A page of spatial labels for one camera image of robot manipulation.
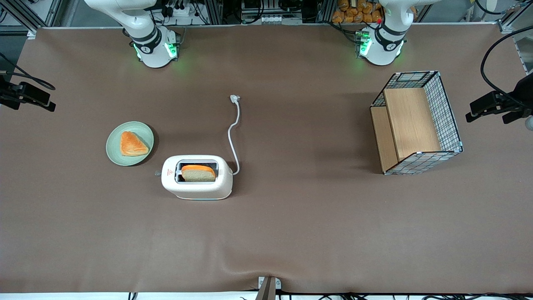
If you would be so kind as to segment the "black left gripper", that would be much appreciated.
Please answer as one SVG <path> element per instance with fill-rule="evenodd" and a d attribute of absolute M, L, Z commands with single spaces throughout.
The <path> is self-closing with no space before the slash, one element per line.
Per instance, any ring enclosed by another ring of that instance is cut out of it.
<path fill-rule="evenodd" d="M 508 112 L 501 118 L 505 125 L 517 121 L 520 118 L 528 118 L 532 115 L 533 109 L 533 74 L 528 74 L 517 82 L 514 87 L 514 99 L 521 102 L 526 108 Z M 467 122 L 473 122 L 486 115 L 501 113 L 500 93 L 491 91 L 484 96 L 472 101 L 470 112 L 465 115 Z"/>

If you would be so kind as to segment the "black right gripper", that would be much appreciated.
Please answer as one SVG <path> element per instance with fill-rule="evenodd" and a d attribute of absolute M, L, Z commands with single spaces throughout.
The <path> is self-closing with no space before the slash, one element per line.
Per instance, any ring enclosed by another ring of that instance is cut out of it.
<path fill-rule="evenodd" d="M 3 75 L 0 76 L 0 104 L 12 110 L 19 110 L 20 102 L 33 104 L 44 108 L 49 112 L 54 112 L 56 104 L 50 100 L 50 94 L 27 82 L 19 84 L 19 101 L 11 97 L 13 95 L 12 84 Z"/>

